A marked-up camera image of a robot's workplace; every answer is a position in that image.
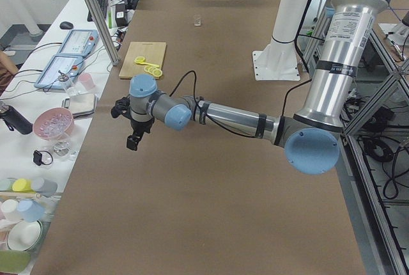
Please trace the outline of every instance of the wooden cutting board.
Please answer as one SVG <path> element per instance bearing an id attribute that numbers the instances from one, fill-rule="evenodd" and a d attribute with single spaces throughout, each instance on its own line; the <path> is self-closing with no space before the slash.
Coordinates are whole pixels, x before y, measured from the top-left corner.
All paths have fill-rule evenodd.
<path id="1" fill-rule="evenodd" d="M 158 64 L 162 69 L 166 51 L 164 42 L 131 42 L 120 71 L 121 79 L 131 79 L 135 75 L 146 74 L 145 65 L 135 64 L 137 56 L 144 56 L 148 63 Z"/>

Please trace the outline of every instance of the cable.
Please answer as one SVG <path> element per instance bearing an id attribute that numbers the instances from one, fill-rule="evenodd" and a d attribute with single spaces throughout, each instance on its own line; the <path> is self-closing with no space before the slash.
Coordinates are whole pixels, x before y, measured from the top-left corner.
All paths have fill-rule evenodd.
<path id="1" fill-rule="evenodd" d="M 389 107 L 388 109 L 393 110 L 393 109 L 402 109 L 404 107 L 409 107 L 409 104 L 405 105 L 405 106 L 401 106 L 401 107 Z"/>
<path id="2" fill-rule="evenodd" d="M 307 84 L 307 83 L 310 83 L 311 81 L 312 81 L 312 79 L 308 79 L 308 80 L 306 80 L 306 81 L 303 82 L 303 83 L 300 83 L 300 84 L 298 84 L 298 85 L 296 85 L 296 86 L 293 86 L 292 88 L 290 88 L 290 89 L 287 91 L 286 96 L 284 97 L 284 103 L 282 104 L 282 111 L 281 111 L 281 115 L 282 115 L 282 116 L 284 116 L 284 112 L 285 112 L 285 110 L 286 110 L 286 104 L 287 104 L 288 94 L 289 94 L 291 91 L 295 90 L 296 88 L 299 88 L 300 86 L 303 86 L 303 85 L 305 85 L 305 84 Z"/>
<path id="3" fill-rule="evenodd" d="M 107 72 L 111 72 L 111 70 L 108 70 L 108 68 L 110 67 L 111 64 L 112 64 L 112 62 L 109 62 L 109 64 L 107 65 Z"/>
<path id="4" fill-rule="evenodd" d="M 20 85 L 22 82 L 35 83 L 35 82 L 33 82 L 33 81 L 21 80 L 21 81 L 19 81 L 19 82 L 15 85 L 14 89 L 12 89 L 12 90 L 10 90 L 10 91 L 5 90 L 3 93 L 11 93 L 11 92 L 15 91 L 15 90 L 19 87 L 19 85 Z"/>
<path id="5" fill-rule="evenodd" d="M 95 56 L 95 59 L 94 59 L 90 64 L 88 64 L 87 66 L 85 66 L 84 69 L 82 70 L 82 72 L 85 71 L 85 69 L 87 69 L 88 67 L 90 67 L 93 63 L 95 63 L 95 61 L 98 59 L 98 56 L 99 56 L 99 54 L 100 54 L 100 52 L 101 52 L 102 50 L 105 50 L 105 48 L 101 48 L 101 49 L 98 51 L 98 54 Z"/>
<path id="6" fill-rule="evenodd" d="M 402 148 L 401 146 L 398 146 L 395 154 L 394 154 L 394 159 L 392 161 L 392 170 L 390 172 L 390 178 L 386 181 L 385 185 L 383 186 L 382 189 L 382 194 L 384 197 L 386 197 L 388 200 L 394 200 L 395 198 L 397 198 L 397 196 L 399 195 L 399 188 L 397 187 L 397 181 L 396 178 L 403 176 L 404 174 L 409 172 L 409 169 L 407 169 L 406 171 L 404 171 L 403 173 L 400 173 L 398 175 L 395 175 L 395 168 L 396 168 L 396 161 L 397 161 L 397 157 L 399 155 L 400 152 L 402 152 L 403 150 L 406 150 L 406 148 Z M 394 187 L 394 194 L 392 196 L 388 196 L 386 194 L 387 188 L 389 186 L 389 184 L 392 182 L 392 185 Z"/>
<path id="7" fill-rule="evenodd" d="M 315 37 L 313 35 L 307 35 L 307 34 L 298 34 L 298 36 L 305 36 L 305 37 L 309 37 L 309 38 L 313 38 L 315 40 L 321 40 L 322 42 L 325 42 L 325 40 L 323 38 L 320 37 Z"/>
<path id="8" fill-rule="evenodd" d="M 405 40 L 403 41 L 403 46 L 402 46 L 402 61 L 405 60 L 405 55 L 403 54 L 405 52 L 405 45 L 406 41 L 408 40 L 409 34 L 406 36 Z"/>
<path id="9" fill-rule="evenodd" d="M 49 163 L 45 163 L 43 161 L 42 152 L 46 153 L 46 154 L 48 154 L 50 156 L 51 161 Z M 46 151 L 46 150 L 35 150 L 34 153 L 33 153 L 33 162 L 35 164 L 37 164 L 38 166 L 40 166 L 40 165 L 51 165 L 54 162 L 54 158 L 53 158 L 52 154 L 50 152 Z"/>
<path id="10" fill-rule="evenodd" d="M 409 125 L 388 125 L 387 128 L 393 128 L 393 129 L 409 129 Z"/>
<path id="11" fill-rule="evenodd" d="M 28 56 L 27 56 L 27 58 L 28 58 L 35 50 L 37 50 L 37 49 L 39 49 L 39 48 L 42 48 L 42 47 L 45 47 L 45 46 L 48 46 L 48 45 L 62 45 L 62 44 L 63 44 L 63 43 L 59 43 L 59 42 L 56 42 L 56 43 L 45 43 L 44 45 L 35 47 L 32 51 L 30 51 L 29 54 L 28 54 Z"/>
<path id="12" fill-rule="evenodd" d="M 83 62 L 85 62 L 85 61 L 86 61 L 88 58 L 90 58 L 92 55 L 94 55 L 94 54 L 97 53 L 96 58 L 95 58 L 89 65 L 87 65 L 87 66 L 82 70 L 82 71 L 84 71 L 85 69 L 87 69 L 91 64 L 93 64 L 93 63 L 96 61 L 96 59 L 98 58 L 99 52 L 102 51 L 103 49 L 105 49 L 104 46 L 99 47 L 95 52 L 93 52 L 92 54 L 88 55 L 85 59 L 83 59 L 80 63 L 78 63 L 77 66 L 81 65 Z M 14 99 L 14 98 L 17 98 L 17 97 L 20 97 L 20 96 L 23 96 L 23 95 L 27 95 L 27 94 L 30 94 L 30 93 L 34 93 L 35 91 L 39 91 L 39 90 L 43 90 L 45 93 L 47 93 L 47 92 L 49 92 L 49 91 L 51 90 L 52 85 L 53 85 L 55 82 L 57 82 L 57 81 L 58 81 L 58 79 L 54 80 L 53 82 L 51 82 L 50 84 L 48 84 L 48 85 L 46 85 L 46 86 L 44 86 L 44 87 L 42 87 L 42 88 L 37 88 L 37 89 L 32 90 L 32 91 L 27 91 L 27 92 L 25 92 L 25 93 L 22 93 L 22 94 L 13 96 L 13 97 L 9 97 L 9 98 L 1 98 L 0 100 L 10 100 L 10 99 Z"/>
<path id="13" fill-rule="evenodd" d="M 363 142 L 362 137 L 364 137 L 364 136 L 359 136 L 359 137 L 358 137 L 358 141 Z M 402 184 L 401 182 L 398 182 L 398 181 L 397 181 L 397 179 L 398 179 L 399 177 L 402 177 L 403 175 L 409 173 L 409 168 L 408 168 L 407 170 L 405 170 L 404 172 L 402 172 L 402 173 L 396 174 L 396 162 L 397 162 L 397 158 L 398 158 L 398 156 L 399 156 L 399 153 L 405 151 L 405 152 L 409 155 L 409 149 L 408 149 L 407 147 L 402 147 L 402 146 L 400 145 L 401 142 L 398 141 L 398 140 L 396 140 L 396 139 L 394 139 L 394 138 L 392 138 L 392 137 L 388 137 L 388 136 L 365 136 L 365 137 L 368 137 L 368 139 L 385 138 L 385 139 L 389 139 L 389 140 L 391 140 L 391 141 L 393 141 L 393 142 L 399 144 L 399 146 L 398 146 L 398 148 L 396 149 L 396 151 L 395 151 L 393 154 L 391 154 L 391 155 L 393 155 L 393 159 L 392 159 L 392 167 L 391 167 L 391 172 L 390 172 L 390 174 L 388 174 L 388 172 L 387 172 L 386 169 L 385 169 L 385 163 L 386 163 L 386 162 L 389 162 L 389 161 L 382 162 L 382 170 L 383 170 L 383 172 L 384 172 L 384 173 L 388 176 L 388 178 L 389 178 L 389 179 L 385 182 L 385 184 L 383 185 L 382 194 L 383 194 L 383 196 L 384 196 L 385 198 L 387 198 L 387 199 L 389 199 L 389 200 L 394 200 L 394 199 L 397 198 L 398 195 L 399 195 L 399 187 L 398 187 L 397 185 L 400 185 L 400 186 L 402 186 L 402 187 L 405 187 L 405 188 L 408 188 L 408 189 L 409 189 L 409 185 L 405 185 L 405 184 Z M 362 147 L 361 147 L 361 150 L 362 150 L 363 155 L 368 155 L 367 152 L 364 151 L 364 149 L 363 149 Z M 388 189 L 388 186 L 390 185 L 390 183 L 392 183 L 392 185 L 393 185 L 393 190 L 394 190 L 394 194 L 393 194 L 392 196 L 389 196 L 389 195 L 387 194 L 387 189 Z"/>
<path id="14" fill-rule="evenodd" d="M 14 75 L 14 78 L 16 78 L 17 77 L 17 75 L 18 74 L 21 74 L 22 72 L 42 72 L 43 70 L 41 70 L 41 69 L 25 69 L 25 70 L 19 70 L 15 75 Z"/>
<path id="15" fill-rule="evenodd" d="M 211 120 L 213 123 L 215 123 L 215 124 L 218 125 L 220 128 L 222 128 L 222 129 L 224 129 L 224 130 L 226 130 L 226 131 L 228 131 L 228 132 L 230 132 L 230 133 L 232 133 L 232 134 L 235 134 L 235 135 L 237 135 L 237 136 L 241 136 L 241 137 L 243 137 L 243 138 L 250 138 L 250 139 L 256 138 L 255 136 L 248 136 L 248 135 L 246 135 L 246 134 L 241 134 L 241 133 L 235 132 L 235 131 L 233 131 L 233 130 L 227 128 L 226 126 L 224 126 L 223 124 L 221 124 L 220 122 L 218 122 L 216 119 L 214 119 L 214 118 L 212 118 L 211 116 L 209 116 L 209 115 L 207 114 L 207 112 L 204 112 L 204 111 L 203 111 L 202 107 L 199 105 L 199 102 L 198 102 L 197 99 L 196 99 L 197 74 L 196 74 L 196 72 L 195 72 L 194 70 L 189 70 L 186 74 L 184 74 L 184 75 L 180 78 L 178 84 L 174 87 L 173 91 L 170 92 L 170 94 L 169 94 L 170 97 L 172 97 L 172 95 L 175 93 L 175 91 L 179 88 L 180 84 L 183 82 L 183 80 L 184 80 L 189 74 L 193 74 L 193 75 L 194 75 L 194 81 L 193 81 L 193 100 L 194 100 L 194 103 L 195 103 L 196 107 L 200 110 L 200 113 L 201 113 L 201 114 L 204 114 L 204 115 L 205 115 L 209 120 Z"/>
<path id="16" fill-rule="evenodd" d="M 271 34 L 271 37 L 273 38 L 273 40 L 275 40 L 275 41 L 278 42 L 278 43 L 291 43 L 291 42 L 294 42 L 295 51 L 296 51 L 297 54 L 300 56 L 301 62 L 302 62 L 302 64 L 303 64 L 304 68 L 305 68 L 305 71 L 306 71 L 308 74 L 309 74 L 309 67 L 308 67 L 308 65 L 307 65 L 307 62 L 305 62 L 305 59 L 304 59 L 304 57 L 303 57 L 304 54 L 302 53 L 300 47 L 298 46 L 297 40 L 298 40 L 298 37 L 300 36 L 300 32 L 301 32 L 301 29 L 302 29 L 302 24 L 304 23 L 305 16 L 307 15 L 308 8 L 309 8 L 309 6 L 310 6 L 310 4 L 311 4 L 311 1 L 312 1 L 312 0 L 307 0 L 307 4 L 305 5 L 304 12 L 303 12 L 303 14 L 302 14 L 302 16 L 301 16 L 300 24 L 298 25 L 297 33 L 296 33 L 296 35 L 295 35 L 294 40 L 292 40 L 292 41 L 290 41 L 290 42 L 282 42 L 282 41 L 276 40 L 276 39 L 274 38 L 274 36 L 273 36 L 273 33 Z"/>

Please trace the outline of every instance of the black cable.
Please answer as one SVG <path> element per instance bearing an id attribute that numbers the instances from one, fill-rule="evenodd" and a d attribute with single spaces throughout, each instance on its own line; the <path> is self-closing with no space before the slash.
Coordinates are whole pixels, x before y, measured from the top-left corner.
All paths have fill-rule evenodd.
<path id="1" fill-rule="evenodd" d="M 91 54 L 88 54 L 81 62 L 79 62 L 76 66 L 79 66 L 81 64 L 83 64 L 87 59 L 89 59 L 90 57 L 92 57 L 94 54 L 100 52 L 101 50 L 105 49 L 104 45 L 102 45 L 101 47 L 99 47 L 97 50 L 95 50 L 94 52 L 92 52 Z"/>
<path id="2" fill-rule="evenodd" d="M 27 92 L 25 92 L 25 93 L 18 94 L 18 95 L 15 95 L 15 96 L 13 96 L 13 97 L 9 97 L 9 98 L 1 98 L 0 100 L 10 100 L 10 99 L 14 99 L 14 98 L 17 98 L 17 97 L 20 97 L 20 96 L 23 96 L 23 95 L 27 95 L 27 94 L 30 94 L 30 93 L 34 93 L 35 91 L 39 91 L 39 90 L 42 90 L 44 93 L 47 93 L 48 91 L 51 90 L 52 85 L 53 85 L 55 82 L 57 82 L 57 81 L 58 81 L 58 79 L 54 80 L 53 82 L 51 82 L 50 84 L 48 84 L 48 85 L 46 85 L 46 86 L 44 86 L 44 87 L 42 87 L 42 88 L 36 88 L 35 90 L 27 91 Z"/>
<path id="3" fill-rule="evenodd" d="M 387 128 L 393 128 L 393 129 L 409 129 L 409 125 L 388 125 Z"/>
<path id="4" fill-rule="evenodd" d="M 359 137 L 358 137 L 358 141 L 363 141 L 363 140 L 360 140 L 362 137 L 363 137 L 363 136 L 359 136 Z M 401 144 L 400 141 L 398 141 L 398 140 L 396 140 L 396 139 L 394 139 L 394 138 L 392 138 L 392 137 L 388 137 L 388 136 L 366 136 L 366 137 L 369 137 L 369 138 L 385 138 L 385 139 L 389 139 L 389 140 L 391 140 L 391 141 L 393 141 L 393 142 L 395 142 L 395 143 Z M 362 153 L 363 153 L 364 155 L 367 155 L 367 153 L 365 153 L 365 151 L 362 149 L 362 147 L 361 147 L 361 150 L 362 150 Z M 403 151 L 405 151 L 405 152 L 409 155 L 409 149 L 408 149 L 408 147 L 398 146 L 397 150 L 394 152 L 394 158 L 393 158 L 393 160 L 392 160 L 392 168 L 391 168 L 391 173 L 390 173 L 390 174 L 388 174 L 388 172 L 387 172 L 386 169 L 385 169 L 385 163 L 382 163 L 382 170 L 383 170 L 383 172 L 384 172 L 384 173 L 388 176 L 388 178 L 389 178 L 389 179 L 385 182 L 385 184 L 383 185 L 382 194 L 383 194 L 383 196 L 384 196 L 385 198 L 387 198 L 387 199 L 389 199 L 389 200 L 394 200 L 394 199 L 397 198 L 397 196 L 399 195 L 399 188 L 398 188 L 397 185 L 400 185 L 400 186 L 402 186 L 402 187 L 405 187 L 405 188 L 408 188 L 408 189 L 409 189 L 409 186 L 408 186 L 408 185 L 402 184 L 401 182 L 398 182 L 398 181 L 396 180 L 396 179 L 398 179 L 399 177 L 402 177 L 403 175 L 409 173 L 409 168 L 408 168 L 408 169 L 405 170 L 404 172 L 399 173 L 399 174 L 396 174 L 396 161 L 397 161 L 397 157 L 399 156 L 399 153 L 400 153 L 400 152 L 403 152 Z M 386 192 L 387 192 L 387 188 L 388 188 L 388 186 L 389 186 L 389 184 L 390 184 L 391 182 L 392 182 L 392 185 L 393 185 L 393 187 L 394 187 L 394 194 L 393 194 L 392 196 L 388 196 Z"/>
<path id="5" fill-rule="evenodd" d="M 302 14 L 302 16 L 301 16 L 300 24 L 298 25 L 297 33 L 296 33 L 296 35 L 295 35 L 294 40 L 292 40 L 292 41 L 290 41 L 290 42 L 282 42 L 282 41 L 280 41 L 280 40 L 276 40 L 276 39 L 274 38 L 274 36 L 273 36 L 273 33 L 272 33 L 272 35 L 271 35 L 271 37 L 273 38 L 273 40 L 275 40 L 275 41 L 278 42 L 278 43 L 291 43 L 291 42 L 294 42 L 295 51 L 296 51 L 297 54 L 300 56 L 301 62 L 302 62 L 302 64 L 303 64 L 304 68 L 305 68 L 305 71 L 306 71 L 308 74 L 309 74 L 309 67 L 308 67 L 308 65 L 307 65 L 307 62 L 305 62 L 305 59 L 304 59 L 304 57 L 303 57 L 304 54 L 302 53 L 300 47 L 298 46 L 297 40 L 298 40 L 298 36 L 300 36 L 300 32 L 301 32 L 301 29 L 302 29 L 302 24 L 304 23 L 305 16 L 307 15 L 309 6 L 310 6 L 310 4 L 311 4 L 311 1 L 312 1 L 312 0 L 307 0 L 307 4 L 305 5 L 304 12 L 303 12 L 303 14 Z"/>
<path id="6" fill-rule="evenodd" d="M 16 76 L 18 74 L 21 74 L 22 72 L 42 72 L 43 70 L 41 69 L 25 69 L 25 70 L 19 70 L 15 75 L 14 78 L 16 78 Z"/>
<path id="7" fill-rule="evenodd" d="M 38 46 L 38 47 L 34 48 L 32 51 L 30 51 L 30 53 L 28 54 L 27 58 L 28 58 L 35 50 L 37 50 L 37 49 L 39 49 L 39 48 L 42 48 L 42 47 L 45 47 L 45 46 L 48 46 L 48 45 L 62 45 L 62 44 L 63 44 L 63 43 L 59 43 L 59 42 L 56 42 L 56 43 L 45 43 L 44 45 Z"/>
<path id="8" fill-rule="evenodd" d="M 95 61 L 98 59 L 98 56 L 99 56 L 100 52 L 102 51 L 102 49 L 105 49 L 105 48 L 101 48 L 101 49 L 99 50 L 98 54 L 95 56 L 95 59 L 94 59 L 90 64 L 88 64 L 87 66 L 85 66 L 84 69 L 83 69 L 81 72 L 85 71 L 85 69 L 87 69 L 88 67 L 90 67 L 93 63 L 95 63 Z"/>
<path id="9" fill-rule="evenodd" d="M 397 187 L 397 183 L 396 183 L 396 178 L 397 177 L 395 176 L 395 168 L 396 168 L 396 161 L 397 161 L 397 157 L 399 155 L 399 152 L 402 152 L 402 151 L 403 151 L 402 147 L 399 146 L 397 148 L 396 152 L 395 152 L 394 159 L 392 161 L 392 170 L 390 172 L 390 178 L 385 182 L 385 185 L 383 186 L 383 189 L 382 189 L 383 196 L 386 197 L 388 200 L 394 200 L 399 195 L 399 188 Z M 390 182 L 392 182 L 392 185 L 394 186 L 394 191 L 395 191 L 392 196 L 388 196 L 386 194 L 386 190 L 387 190 Z"/>
<path id="10" fill-rule="evenodd" d="M 286 104 L 287 104 L 288 94 L 289 94 L 291 91 L 295 90 L 296 88 L 299 88 L 300 86 L 303 86 L 303 85 L 305 85 L 305 84 L 307 84 L 307 83 L 309 83 L 309 82 L 311 82 L 311 81 L 312 81 L 312 79 L 308 79 L 308 80 L 306 80 L 306 81 L 303 82 L 303 83 L 300 83 L 300 84 L 298 84 L 298 85 L 296 85 L 296 86 L 293 86 L 292 88 L 290 88 L 290 89 L 287 91 L 286 96 L 284 97 L 284 103 L 282 104 L 282 111 L 281 111 L 281 115 L 282 115 L 282 116 L 284 116 L 284 112 L 285 112 L 285 110 L 286 110 Z"/>
<path id="11" fill-rule="evenodd" d="M 325 40 L 324 40 L 323 38 L 316 37 L 316 36 L 313 36 L 313 35 L 308 35 L 308 34 L 298 34 L 298 36 L 305 36 L 305 37 L 309 37 L 309 38 L 313 38 L 313 39 L 315 39 L 315 40 L 321 40 L 322 42 L 325 42 Z"/>
<path id="12" fill-rule="evenodd" d="M 402 109 L 404 107 L 409 107 L 409 104 L 405 105 L 405 106 L 401 106 L 401 107 L 388 107 L 388 109 L 393 110 L 393 109 Z"/>
<path id="13" fill-rule="evenodd" d="M 176 90 L 179 88 L 180 84 L 183 82 L 183 80 L 184 80 L 189 74 L 193 74 L 194 72 L 195 72 L 194 70 L 189 70 L 186 74 L 184 74 L 184 75 L 180 78 L 178 84 L 174 87 L 173 91 L 170 92 L 169 97 L 172 97 L 173 94 L 176 92 Z"/>
<path id="14" fill-rule="evenodd" d="M 180 84 L 182 83 L 182 81 L 183 81 L 183 80 L 186 78 L 186 76 L 188 76 L 189 74 L 193 74 L 193 75 L 194 75 L 194 81 L 193 81 L 193 100 L 194 100 L 194 103 L 195 103 L 196 107 L 200 110 L 200 113 L 201 113 L 201 114 L 204 114 L 204 115 L 205 115 L 209 120 L 211 120 L 213 123 L 215 123 L 215 124 L 218 125 L 220 128 L 222 128 L 222 129 L 224 129 L 224 130 L 226 130 L 226 131 L 228 131 L 228 132 L 230 132 L 230 133 L 232 133 L 232 134 L 235 134 L 235 135 L 237 135 L 237 136 L 241 136 L 241 137 L 243 137 L 243 138 L 250 138 L 250 139 L 256 138 L 255 136 L 248 136 L 248 135 L 245 135 L 245 134 L 241 134 L 241 133 L 235 132 L 235 131 L 233 131 L 233 130 L 231 130 L 231 129 L 225 127 L 225 126 L 223 126 L 223 125 L 222 125 L 220 122 L 218 122 L 216 119 L 214 119 L 214 118 L 212 118 L 211 116 L 209 116 L 209 115 L 207 114 L 207 112 L 203 112 L 203 108 L 199 105 L 199 102 L 198 102 L 197 99 L 196 99 L 197 74 L 196 74 L 196 72 L 195 72 L 194 70 L 189 70 L 186 74 L 184 74 L 184 75 L 181 77 L 181 79 L 179 80 L 178 84 L 174 87 L 173 91 L 169 94 L 170 97 L 175 93 L 175 91 L 179 88 L 179 86 L 180 86 Z"/>
<path id="15" fill-rule="evenodd" d="M 35 152 L 39 152 L 39 153 L 44 152 L 44 153 L 47 153 L 47 154 L 51 157 L 51 162 L 50 162 L 50 163 L 44 163 L 44 162 L 43 162 L 43 159 L 41 158 L 41 159 L 40 159 L 40 163 L 41 163 L 41 164 L 43 164 L 43 165 L 51 165 L 51 164 L 54 162 L 54 158 L 53 158 L 53 156 L 52 156 L 52 154 L 51 154 L 50 152 L 48 152 L 48 151 L 46 151 L 46 150 L 35 150 Z"/>
<path id="16" fill-rule="evenodd" d="M 21 83 L 23 83 L 23 82 L 35 83 L 35 82 L 33 82 L 33 81 L 20 80 L 20 81 L 15 85 L 15 87 L 14 87 L 12 90 L 10 90 L 10 91 L 5 90 L 4 93 L 11 93 L 11 92 L 15 91 L 15 90 L 19 87 L 19 85 L 20 85 Z"/>

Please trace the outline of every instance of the person's arm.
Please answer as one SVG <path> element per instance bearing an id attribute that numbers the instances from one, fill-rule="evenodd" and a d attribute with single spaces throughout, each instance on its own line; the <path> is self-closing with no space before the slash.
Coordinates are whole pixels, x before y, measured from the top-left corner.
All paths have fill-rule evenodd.
<path id="1" fill-rule="evenodd" d="M 19 71 L 13 61 L 3 51 L 0 51 L 0 63 L 3 64 L 5 69 L 12 75 L 15 75 Z"/>

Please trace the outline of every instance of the brown table surface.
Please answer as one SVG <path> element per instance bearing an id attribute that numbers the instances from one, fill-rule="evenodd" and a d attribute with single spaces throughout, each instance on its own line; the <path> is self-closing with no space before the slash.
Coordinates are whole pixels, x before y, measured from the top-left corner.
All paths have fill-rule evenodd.
<path id="1" fill-rule="evenodd" d="M 270 41 L 279 0 L 141 0 L 131 41 L 167 42 L 170 92 L 188 70 L 216 103 L 281 113 L 295 82 L 254 80 L 251 54 Z M 201 27 L 193 15 L 201 14 Z M 32 274 L 364 274 L 335 171 L 307 176 L 266 140 L 155 122 L 137 152 L 114 120 L 129 81 L 111 72 Z M 179 95 L 191 94 L 192 78 Z M 302 107 L 307 87 L 289 98 Z"/>

